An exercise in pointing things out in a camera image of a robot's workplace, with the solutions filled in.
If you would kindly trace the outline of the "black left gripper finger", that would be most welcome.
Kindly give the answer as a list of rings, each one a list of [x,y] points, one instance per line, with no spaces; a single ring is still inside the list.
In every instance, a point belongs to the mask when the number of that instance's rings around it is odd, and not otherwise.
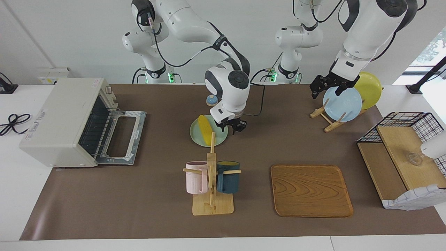
[[[349,81],[345,78],[340,78],[340,80],[337,81],[338,88],[336,89],[336,96],[340,96],[348,88],[353,88],[358,80],[359,77],[355,78],[353,81]]]
[[[322,75],[317,75],[314,80],[312,81],[312,83],[310,84],[310,90],[312,92],[311,97],[313,99],[316,99],[317,96],[327,90],[329,88],[328,85],[328,80],[329,78],[322,76]]]

